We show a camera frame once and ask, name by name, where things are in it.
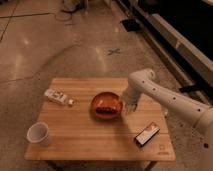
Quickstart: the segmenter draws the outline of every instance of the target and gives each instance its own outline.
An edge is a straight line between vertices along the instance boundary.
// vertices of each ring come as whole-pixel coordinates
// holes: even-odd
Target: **white object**
[[[56,90],[47,89],[44,93],[44,96],[48,98],[50,101],[61,105],[72,106],[74,104],[73,99],[69,99],[69,97],[66,94],[63,94],[62,92]]]
[[[49,128],[44,122],[37,122],[32,125],[27,132],[27,140],[30,143],[37,143],[42,146],[49,146],[51,141],[49,137]]]
[[[122,94],[126,105],[136,105],[141,93],[152,97],[167,109],[179,115],[204,135],[199,170],[213,170],[213,108],[154,83],[155,73],[151,69],[129,75],[129,86]]]

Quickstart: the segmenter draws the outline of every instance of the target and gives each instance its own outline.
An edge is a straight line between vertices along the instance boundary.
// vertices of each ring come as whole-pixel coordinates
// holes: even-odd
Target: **wooden table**
[[[52,144],[41,147],[29,144],[27,160],[104,160],[104,161],[173,161],[174,150],[161,106],[142,95],[137,110],[111,121],[97,120],[89,113],[95,95],[111,91],[121,95],[127,87],[124,78],[55,78],[50,88],[76,100],[73,107],[44,101],[38,121],[46,122]],[[150,122],[160,132],[139,149],[133,138]]]

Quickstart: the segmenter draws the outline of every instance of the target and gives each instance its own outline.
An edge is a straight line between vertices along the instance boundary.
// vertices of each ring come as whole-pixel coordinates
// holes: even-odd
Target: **table leg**
[[[56,163],[54,163],[53,161],[46,161],[46,163],[54,170],[54,171],[62,171],[63,168],[58,166]]]
[[[151,161],[148,166],[145,168],[145,171],[150,171],[157,164],[156,161]]]

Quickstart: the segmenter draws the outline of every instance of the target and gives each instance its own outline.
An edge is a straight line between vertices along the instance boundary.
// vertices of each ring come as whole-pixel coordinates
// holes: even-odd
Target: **concrete floor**
[[[0,19],[0,170],[52,170],[45,162],[25,161],[26,132],[36,122],[44,91],[53,77],[127,77],[152,68],[158,83],[178,91],[179,84],[143,38],[126,32],[126,16],[113,2],[89,2],[88,11],[58,13],[60,0],[13,0],[0,6],[0,17],[36,13],[48,15]],[[108,55],[108,50],[120,53]],[[155,170],[197,169],[202,137],[173,113],[167,119],[177,160],[159,162]],[[139,162],[70,162],[67,171],[141,171]]]

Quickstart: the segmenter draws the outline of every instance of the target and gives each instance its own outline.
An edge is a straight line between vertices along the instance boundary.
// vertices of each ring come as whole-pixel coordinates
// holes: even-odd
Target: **white cup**
[[[42,146],[49,146],[51,141],[47,124],[44,122],[37,122],[33,124],[28,129],[27,140],[31,143],[37,143]]]

